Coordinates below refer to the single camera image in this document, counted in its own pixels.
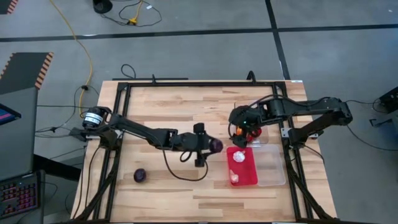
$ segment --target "gray floor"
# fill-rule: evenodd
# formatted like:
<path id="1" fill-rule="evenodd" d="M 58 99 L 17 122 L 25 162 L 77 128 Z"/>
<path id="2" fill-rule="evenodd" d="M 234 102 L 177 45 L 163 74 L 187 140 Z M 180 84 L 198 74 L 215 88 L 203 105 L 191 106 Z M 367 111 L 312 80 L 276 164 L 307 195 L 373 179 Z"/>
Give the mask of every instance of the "gray floor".
<path id="1" fill-rule="evenodd" d="M 148 0 L 161 11 L 163 21 L 153 27 L 122 27 L 95 14 L 89 0 L 54 0 L 70 20 L 76 34 L 119 34 L 176 30 L 269 28 L 262 0 Z M 116 16 L 127 2 L 116 2 Z M 387 0 L 272 0 L 278 27 L 352 26 L 398 23 L 398 2 Z M 41 13 L 33 13 L 32 8 Z M 140 21 L 157 14 L 143 9 Z M 1 37 L 70 35 L 67 26 L 47 0 L 20 0 L 14 13 L 0 16 Z M 337 96 L 344 100 L 373 101 L 398 84 L 398 29 L 281 33 L 290 76 L 303 80 L 309 98 Z M 122 77 L 120 66 L 130 63 L 138 77 L 237 79 L 253 70 L 258 79 L 283 80 L 272 34 L 221 34 L 178 37 L 140 37 L 84 40 L 93 57 L 91 85 Z M 89 66 L 84 51 L 72 40 L 0 43 L 0 63 L 12 52 L 54 52 L 54 59 L 39 93 L 39 104 L 72 105 L 73 93 L 84 83 Z M 93 106 L 89 92 L 85 106 Z M 350 105 L 351 128 L 380 147 L 398 148 L 392 127 L 370 127 L 368 119 L 380 116 L 368 105 Z M 62 124 L 70 108 L 38 108 L 37 129 Z M 78 115 L 65 125 L 79 126 Z M 35 152 L 53 157 L 81 147 L 72 138 L 36 139 Z M 343 220 L 396 223 L 398 219 L 398 152 L 380 151 L 355 139 L 344 127 L 327 129 L 320 138 L 338 216 Z M 82 152 L 58 161 L 81 162 Z M 47 223 L 66 220 L 64 200 L 71 208 L 76 183 L 47 178 L 60 187 L 46 206 Z M 51 195 L 53 189 L 47 190 Z"/>

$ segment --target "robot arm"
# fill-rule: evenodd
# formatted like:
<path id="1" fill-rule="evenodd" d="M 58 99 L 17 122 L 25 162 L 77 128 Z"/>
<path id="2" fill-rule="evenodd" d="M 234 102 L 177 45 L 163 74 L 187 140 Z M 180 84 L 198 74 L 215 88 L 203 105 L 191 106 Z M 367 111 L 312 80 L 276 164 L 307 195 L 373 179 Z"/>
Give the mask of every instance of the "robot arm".
<path id="1" fill-rule="evenodd" d="M 99 136 L 100 144 L 108 149 L 112 149 L 116 145 L 118 135 L 115 130 L 120 130 L 145 139 L 157 149 L 196 152 L 196 167 L 203 167 L 208 156 L 223 150 L 223 143 L 219 139 L 209 136 L 203 123 L 193 126 L 194 133 L 178 134 L 176 129 L 149 128 L 119 114 L 112 114 L 109 108 L 100 106 L 88 110 L 83 127 L 84 130 L 80 130 L 80 134 Z"/>
<path id="2" fill-rule="evenodd" d="M 256 102 L 256 107 L 239 106 L 232 110 L 229 122 L 239 129 L 231 139 L 239 147 L 246 147 L 248 136 L 258 137 L 262 126 L 287 121 L 293 116 L 321 116 L 302 128 L 281 130 L 282 137 L 288 138 L 291 146 L 304 144 L 313 134 L 321 135 L 331 125 L 347 125 L 353 117 L 348 105 L 337 98 L 321 98 L 316 101 L 294 101 L 289 98 L 274 98 Z"/>

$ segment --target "wire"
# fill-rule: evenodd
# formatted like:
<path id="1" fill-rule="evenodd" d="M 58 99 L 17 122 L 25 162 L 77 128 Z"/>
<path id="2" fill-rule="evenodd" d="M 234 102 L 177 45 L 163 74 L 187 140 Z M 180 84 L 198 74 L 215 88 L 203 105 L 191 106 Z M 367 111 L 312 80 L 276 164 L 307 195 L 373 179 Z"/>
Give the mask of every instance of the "wire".
<path id="1" fill-rule="evenodd" d="M 46 128 L 42 128 L 37 130 L 37 133 L 42 133 L 42 132 L 47 132 L 47 131 L 52 131 L 53 133 L 55 133 L 55 130 L 57 130 L 58 128 L 61 128 L 62 126 L 66 125 L 72 118 L 73 115 L 75 115 L 76 113 L 76 94 L 79 91 L 80 87 L 76 89 L 75 94 L 73 95 L 73 112 L 72 115 L 70 115 L 70 117 L 61 125 L 56 126 L 56 127 L 46 127 Z"/>
<path id="2" fill-rule="evenodd" d="M 310 146 L 308 146 L 306 144 L 304 144 L 304 147 L 306 147 L 307 149 L 309 149 L 309 150 L 315 152 L 316 154 L 318 154 L 318 156 L 322 159 L 323 164 L 325 164 L 325 159 L 323 158 L 323 156 L 318 151 L 314 150 L 313 148 L 311 148 Z"/>
<path id="3" fill-rule="evenodd" d="M 100 95 L 100 93 L 98 93 L 98 91 L 91 85 L 85 85 L 85 86 L 92 88 L 98 96 Z"/>
<path id="4" fill-rule="evenodd" d="M 67 194 L 67 196 L 65 197 L 65 201 L 64 201 L 65 210 L 67 211 L 67 213 L 68 213 L 69 215 L 71 215 L 71 213 L 70 213 L 70 211 L 69 211 L 68 204 L 67 204 L 67 202 L 68 202 L 68 197 L 69 197 L 70 194 L 74 193 L 75 191 L 76 191 L 76 190 L 72 190 L 72 191 L 69 192 L 69 193 Z"/>
<path id="5" fill-rule="evenodd" d="M 67 18 L 62 14 L 61 10 L 55 5 L 53 0 L 50 0 L 50 2 L 52 4 L 52 6 L 54 6 L 54 8 L 58 11 L 58 13 L 62 16 L 62 19 L 65 21 L 65 23 L 69 27 L 70 32 L 72 33 L 72 36 L 75 39 L 75 41 L 78 42 L 78 44 L 80 44 L 80 46 L 86 52 L 86 55 L 87 55 L 89 63 L 90 63 L 90 74 L 89 74 L 89 76 L 87 78 L 87 81 L 86 81 L 86 84 L 85 84 L 86 86 L 88 86 L 88 84 L 90 83 L 91 78 L 93 76 L 93 61 L 92 61 L 92 59 L 90 57 L 90 54 L 88 53 L 86 47 L 77 39 L 77 36 L 76 36 L 75 32 L 73 31 L 73 29 L 72 29 L 71 25 L 69 24 Z M 80 99 L 79 99 L 79 106 L 80 107 L 81 107 L 81 102 L 82 102 L 82 99 L 83 99 L 84 92 L 85 92 L 85 89 L 82 89 L 81 94 L 80 94 Z"/>
<path id="6" fill-rule="evenodd" d="M 137 21 L 137 19 L 138 19 L 139 10 L 141 9 L 141 6 L 142 6 L 142 0 L 139 1 L 139 5 L 138 5 L 138 8 L 137 8 L 137 14 L 136 14 L 136 16 L 134 16 L 134 17 L 132 18 L 132 19 L 135 20 L 135 21 Z"/>
<path id="7" fill-rule="evenodd" d="M 126 73 L 124 73 L 124 71 L 123 71 L 124 66 L 127 66 L 127 67 L 131 68 L 131 70 L 134 72 L 134 77 L 132 77 L 132 76 L 127 75 Z M 135 69 L 134 69 L 131 65 L 129 65 L 129 64 L 123 64 L 122 67 L 120 67 L 120 71 L 122 72 L 122 74 L 123 74 L 125 77 L 131 78 L 131 79 L 136 79 L 136 78 L 137 78 L 137 74 L 136 74 Z"/>
<path id="8" fill-rule="evenodd" d="M 156 136 L 154 136 L 153 134 L 151 134 L 151 133 L 149 133 L 149 132 L 147 132 L 147 131 L 145 131 L 145 133 L 148 134 L 148 135 L 150 135 L 150 136 L 153 138 L 153 139 L 151 139 L 152 142 L 154 142 L 153 140 L 156 140 L 156 141 L 159 143 L 159 146 L 160 146 L 160 148 L 161 148 L 161 150 L 162 150 L 162 152 L 163 152 L 163 158 L 164 158 L 164 162 L 166 163 L 166 167 L 167 167 L 167 169 L 169 170 L 169 172 L 170 172 L 175 178 L 177 178 L 177 179 L 179 179 L 179 180 L 186 180 L 186 181 L 196 182 L 196 181 L 199 181 L 199 180 L 203 180 L 203 179 L 206 177 L 206 175 L 207 175 L 207 173 L 208 173 L 208 171 L 209 171 L 209 166 L 208 166 L 208 164 L 207 164 L 207 161 L 205 161 L 206 172 L 205 172 L 205 174 L 204 174 L 202 177 L 200 177 L 199 179 L 188 179 L 188 178 L 179 177 L 179 176 L 175 175 L 175 174 L 173 173 L 173 171 L 171 170 L 171 168 L 170 168 L 170 166 L 169 166 L 169 163 L 167 162 L 166 151 L 165 151 L 165 148 L 163 147 L 161 141 L 160 141 Z"/>
<path id="9" fill-rule="evenodd" d="M 83 155 L 83 161 L 82 161 L 83 166 L 81 167 L 81 180 L 80 180 L 80 196 L 79 196 L 79 202 L 77 204 L 77 208 L 76 208 L 75 214 L 73 215 L 73 219 L 76 218 L 76 214 L 77 214 L 77 211 L 79 210 L 80 203 L 81 203 L 81 195 L 83 193 L 83 180 L 84 180 L 83 179 L 83 174 L 84 174 L 84 170 L 85 170 L 84 162 L 85 162 L 85 158 L 86 158 L 86 153 L 87 153 L 87 149 L 85 150 L 85 153 Z"/>
<path id="10" fill-rule="evenodd" d="M 372 109 L 374 110 L 374 111 L 376 111 L 376 112 L 379 112 L 379 113 L 387 113 L 387 111 L 379 111 L 379 110 L 377 110 L 376 109 L 376 107 L 374 106 L 375 104 L 376 104 L 376 101 L 377 101 L 378 99 L 375 99 L 374 101 L 373 101 L 373 103 L 372 103 Z"/>
<path id="11" fill-rule="evenodd" d="M 364 143 L 364 144 L 366 144 L 366 145 L 368 145 L 368 146 L 371 146 L 371 147 L 373 147 L 373 148 L 375 148 L 375 149 L 380 149 L 380 150 L 383 150 L 383 151 L 398 152 L 398 149 L 386 149 L 386 148 L 377 147 L 377 146 L 374 146 L 374 145 L 372 145 L 372 144 L 370 144 L 370 143 L 367 143 L 366 141 L 364 141 L 364 140 L 362 140 L 360 137 L 358 137 L 348 125 L 347 125 L 347 128 L 348 128 L 348 130 L 351 132 L 351 134 L 353 134 L 353 136 L 354 136 L 356 139 L 360 140 L 362 143 Z"/>
<path id="12" fill-rule="evenodd" d="M 89 109 L 88 107 L 84 106 L 68 106 L 68 105 L 37 105 L 37 107 L 55 107 L 55 108 L 83 108 L 83 109 Z"/>
<path id="13" fill-rule="evenodd" d="M 137 3 L 124 6 L 124 7 L 119 11 L 119 18 L 122 19 L 122 20 L 125 20 L 125 21 L 127 21 L 127 22 L 117 21 L 116 19 L 113 19 L 113 18 L 111 18 L 111 17 L 108 17 L 108 16 L 106 16 L 105 14 L 101 14 L 101 17 L 102 17 L 102 18 L 105 18 L 105 19 L 109 19 L 109 20 L 111 20 L 111 21 L 117 23 L 117 25 L 120 25 L 120 26 L 147 27 L 147 26 L 153 26 L 153 25 L 156 25 L 156 24 L 162 22 L 162 20 L 163 20 L 162 14 L 161 14 L 160 11 L 157 10 L 154 6 L 152 6 L 151 9 L 155 10 L 155 11 L 158 13 L 158 15 L 159 15 L 159 20 L 156 21 L 156 22 L 153 22 L 153 23 L 151 23 L 151 24 L 144 24 L 144 25 L 137 25 L 137 24 L 134 25 L 134 24 L 130 24 L 130 23 L 129 23 L 130 19 L 121 16 L 121 13 L 122 13 L 125 9 L 127 9 L 128 7 L 136 6 L 136 5 L 138 5 L 138 4 L 140 4 L 140 6 L 141 6 L 141 4 L 142 4 L 143 2 L 146 3 L 146 4 L 149 5 L 149 6 L 152 6 L 151 4 L 149 4 L 149 3 L 146 2 L 146 1 L 138 1 Z"/>
<path id="14" fill-rule="evenodd" d="M 78 135 L 79 134 L 65 134 L 62 136 L 48 136 L 48 135 L 44 135 L 44 134 L 42 134 L 42 135 L 35 134 L 35 137 L 38 137 L 38 138 L 67 138 L 67 137 L 78 136 Z"/>
<path id="15" fill-rule="evenodd" d="M 183 156 L 186 152 L 188 152 L 188 151 L 184 151 L 183 153 L 181 153 L 180 162 L 187 162 L 187 161 L 189 160 L 189 158 L 191 158 L 191 156 L 192 156 L 192 151 L 189 152 L 187 158 L 182 159 L 182 156 Z"/>
<path id="16" fill-rule="evenodd" d="M 93 161 L 94 161 L 94 157 L 95 157 L 95 154 L 98 152 L 98 150 L 99 150 L 99 149 L 100 149 L 100 147 L 98 147 L 98 148 L 95 150 L 95 152 L 94 152 L 94 154 L 93 154 L 93 157 L 91 158 L 90 164 L 89 164 L 89 166 L 88 166 L 87 191 L 86 191 L 86 201 L 85 201 L 85 207 L 87 207 L 87 200 L 88 200 L 88 189 L 90 189 L 90 172 L 91 172 L 91 164 L 93 163 Z"/>
<path id="17" fill-rule="evenodd" d="M 58 157 L 61 157 L 61 156 L 67 155 L 67 154 L 71 154 L 71 153 L 73 153 L 73 152 L 80 151 L 80 150 L 82 150 L 82 149 L 84 149 L 84 148 L 85 148 L 85 147 L 83 147 L 83 148 L 79 148 L 79 149 L 75 149 L 75 150 L 72 150 L 72 151 L 70 151 L 70 152 L 67 152 L 67 153 L 61 154 L 61 155 L 59 155 L 59 156 L 54 156 L 54 157 L 51 157 L 50 159 L 55 159 L 55 158 L 58 158 Z"/>

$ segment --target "monitor screen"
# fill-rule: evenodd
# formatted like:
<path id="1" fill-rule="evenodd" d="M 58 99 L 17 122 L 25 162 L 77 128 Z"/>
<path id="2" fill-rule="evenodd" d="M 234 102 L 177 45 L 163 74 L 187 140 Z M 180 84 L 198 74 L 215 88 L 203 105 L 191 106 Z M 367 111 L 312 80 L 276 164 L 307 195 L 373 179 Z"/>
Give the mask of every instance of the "monitor screen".
<path id="1" fill-rule="evenodd" d="M 0 104 L 0 125 L 6 124 L 21 118 L 21 114 Z"/>

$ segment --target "red plate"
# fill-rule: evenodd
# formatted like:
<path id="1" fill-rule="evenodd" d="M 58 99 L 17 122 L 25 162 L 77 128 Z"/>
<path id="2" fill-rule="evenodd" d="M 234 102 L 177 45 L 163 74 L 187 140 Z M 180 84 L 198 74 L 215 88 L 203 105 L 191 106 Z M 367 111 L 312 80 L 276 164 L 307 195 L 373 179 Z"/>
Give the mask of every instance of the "red plate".
<path id="1" fill-rule="evenodd" d="M 235 152 L 244 152 L 245 159 L 243 162 L 236 162 L 233 159 Z M 256 185 L 258 183 L 256 164 L 254 163 L 253 150 L 250 147 L 241 149 L 240 147 L 229 147 L 226 149 L 226 156 L 228 160 L 228 177 L 231 180 L 229 171 L 239 176 L 238 183 L 232 183 L 232 186 Z"/>

